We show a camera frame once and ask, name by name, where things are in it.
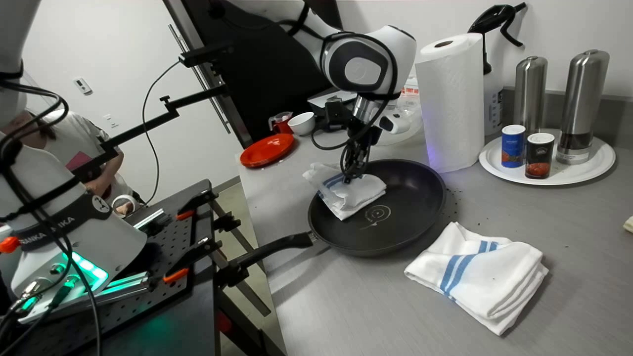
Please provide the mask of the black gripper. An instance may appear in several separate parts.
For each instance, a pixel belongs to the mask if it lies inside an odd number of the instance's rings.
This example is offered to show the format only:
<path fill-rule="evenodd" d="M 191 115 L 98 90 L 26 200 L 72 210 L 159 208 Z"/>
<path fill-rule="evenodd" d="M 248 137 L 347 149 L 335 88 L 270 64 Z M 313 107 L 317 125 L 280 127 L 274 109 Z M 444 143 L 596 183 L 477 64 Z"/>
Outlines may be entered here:
<path fill-rule="evenodd" d="M 379 143 L 383 131 L 373 125 L 355 121 L 349 127 L 349 141 L 341 155 L 341 171 L 347 183 L 361 179 L 369 167 L 371 149 Z"/>

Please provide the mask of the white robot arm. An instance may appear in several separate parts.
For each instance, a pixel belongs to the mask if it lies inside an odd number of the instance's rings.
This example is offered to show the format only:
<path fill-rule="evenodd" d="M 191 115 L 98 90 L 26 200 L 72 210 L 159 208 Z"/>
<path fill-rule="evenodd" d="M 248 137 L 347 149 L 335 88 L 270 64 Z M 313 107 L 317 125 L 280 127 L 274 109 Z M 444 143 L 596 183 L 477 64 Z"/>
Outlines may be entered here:
<path fill-rule="evenodd" d="M 236 9 L 278 24 L 313 58 L 321 74 L 337 90 L 357 96 L 349 123 L 349 139 L 341 145 L 341 171 L 347 183 L 361 179 L 371 149 L 385 127 L 385 111 L 394 104 L 416 62 L 416 38 L 398 28 L 347 32 L 327 24 L 307 0 L 228 0 Z"/>

